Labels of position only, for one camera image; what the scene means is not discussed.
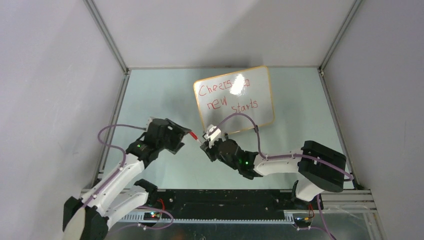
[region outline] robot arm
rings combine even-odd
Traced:
[[[70,197],[63,208],[64,239],[101,240],[123,216],[146,203],[156,201],[157,188],[146,180],[137,181],[124,194],[120,192],[158,158],[162,150],[176,154],[183,137],[191,132],[169,119],[151,118],[144,132],[126,149],[126,159],[81,198]],[[67,231],[67,226],[79,229]]]
[[[304,178],[294,183],[293,201],[310,202],[323,191],[343,191],[343,173],[312,160],[318,158],[344,169],[346,157],[339,152],[315,141],[305,141],[302,148],[263,158],[258,152],[242,150],[227,134],[222,139],[220,129],[215,128],[213,125],[207,128],[203,135],[205,142],[200,147],[212,162],[219,160],[250,180],[270,174],[300,173]]]

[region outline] purple cable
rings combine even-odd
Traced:
[[[212,132],[210,132],[209,133],[209,135],[211,135],[211,134],[213,134],[217,129],[219,129],[228,119],[230,119],[230,118],[232,118],[232,117],[234,117],[234,116],[236,116],[236,115],[240,115],[240,116],[243,116],[243,117],[246,117],[247,119],[249,119],[249,121],[253,124],[253,129],[254,129],[254,131],[255,131],[255,133],[256,133],[256,136],[257,136],[257,151],[258,151],[258,153],[259,153],[259,155],[263,158],[263,159],[268,159],[268,160],[272,160],[272,159],[288,159],[288,158],[291,158],[292,157],[292,155],[291,154],[283,154],[283,155],[275,155],[275,156],[268,156],[268,157],[266,157],[262,152],[261,152],[261,138],[259,137],[259,129],[258,129],[258,126],[256,125],[256,123],[255,123],[255,121],[253,121],[253,119],[250,117],[250,116],[248,116],[248,115],[246,115],[246,114],[244,114],[244,113],[233,113],[233,114],[231,114],[231,115],[229,115],[229,116],[227,116],[226,118],[224,118],[224,120],[222,120],[217,126],[216,126],[216,128],[212,131]],[[324,165],[326,165],[326,166],[328,166],[328,167],[330,167],[330,168],[332,168],[332,169],[334,169],[334,170],[336,170],[336,171],[338,171],[338,172],[340,172],[340,173],[342,173],[342,174],[344,174],[345,176],[347,176],[351,181],[354,179],[354,176],[352,176],[351,174],[349,174],[348,172],[346,172],[345,170],[343,170],[343,169],[341,169],[341,168],[339,168],[339,167],[337,167],[337,166],[335,166],[334,164],[331,164],[331,163],[329,163],[329,162],[326,162],[326,161],[324,161],[324,160],[322,160],[322,159],[319,159],[319,158],[316,158],[316,157],[313,157],[313,156],[309,156],[309,155],[303,155],[303,154],[293,154],[293,157],[300,157],[300,158],[306,158],[306,159],[310,159],[310,160],[313,160],[313,161],[317,161],[318,163],[320,163],[320,164],[324,164]]]
[[[141,223],[128,224],[128,225],[125,225],[123,227],[116,229],[115,231],[109,232],[107,235],[113,235],[113,234],[115,234],[115,233],[117,233],[117,232],[119,232],[123,229],[130,228],[130,227],[143,227],[143,228],[146,228],[146,229],[161,230],[161,229],[166,229],[167,227],[171,226],[174,223],[174,216],[172,216],[171,213],[169,213],[168,211],[158,209],[158,208],[148,207],[148,206],[139,206],[139,207],[137,207],[137,209],[147,209],[149,211],[160,212],[160,213],[166,214],[171,218],[171,222],[168,223],[167,225],[161,226],[161,227],[151,227],[151,226],[143,225]]]
[[[107,146],[107,147],[110,147],[110,148],[113,148],[113,149],[118,149],[118,150],[120,150],[121,152],[122,152],[122,154],[123,154],[123,158],[122,158],[122,161],[121,161],[121,163],[120,163],[120,165],[119,165],[119,167],[112,173],[112,175],[110,175],[110,177],[108,178],[108,179],[106,179],[106,181],[104,181],[104,183],[87,199],[87,201],[85,201],[85,203],[84,203],[84,205],[82,205],[82,208],[85,208],[92,200],[93,200],[93,195],[97,195],[97,194],[99,194],[100,193],[100,191],[101,190],[103,190],[111,181],[112,181],[112,179],[114,179],[114,177],[119,173],[119,168],[122,168],[122,166],[124,166],[124,164],[125,164],[125,160],[127,159],[127,153],[125,152],[125,150],[122,148],[122,147],[120,147],[120,146],[116,146],[116,145],[112,145],[112,144],[108,144],[108,143],[106,143],[106,142],[104,142],[101,138],[100,138],[100,136],[102,135],[102,133],[106,130],[106,129],[110,129],[110,128],[114,128],[114,127],[128,127],[128,128],[132,128],[132,129],[140,129],[140,130],[143,130],[143,131],[145,131],[146,130],[146,128],[145,127],[139,127],[139,126],[133,126],[133,125],[128,125],[128,124],[112,124],[112,125],[109,125],[109,126],[105,126],[105,127],[103,127],[99,132],[98,132],[98,134],[97,134],[97,140],[101,143],[101,144],[103,144],[103,145],[105,145],[105,146]]]
[[[321,201],[320,195],[321,194],[316,195],[316,203],[318,204],[318,211],[319,211],[319,215],[321,215],[322,224],[324,225],[325,231],[327,232],[330,239],[336,240],[336,238],[334,238],[333,235],[330,233],[329,227],[327,226],[326,220],[324,219],[323,210],[321,209],[321,204],[320,204],[320,201]]]
[[[257,152],[259,153],[259,155],[262,157],[262,158],[264,158],[264,159],[266,159],[266,157],[265,157],[265,155],[262,153],[262,151],[261,151],[261,137],[259,136],[259,129],[258,129],[258,126],[256,125],[256,123],[253,121],[253,119],[250,117],[250,116],[248,116],[248,115],[246,115],[246,114],[244,114],[244,113],[233,113],[233,114],[231,114],[231,115],[229,115],[229,116],[227,116],[226,118],[224,118],[224,120],[222,120],[217,126],[216,126],[216,128],[213,130],[213,131],[211,131],[210,133],[209,133],[209,135],[211,135],[211,134],[213,134],[217,129],[219,129],[228,119],[230,119],[230,118],[232,118],[232,117],[234,117],[234,116],[237,116],[237,115],[240,115],[240,116],[243,116],[243,117],[245,117],[245,118],[247,118],[247,119],[249,119],[249,121],[253,124],[253,129],[254,129],[254,132],[256,133],[256,136],[257,136]]]

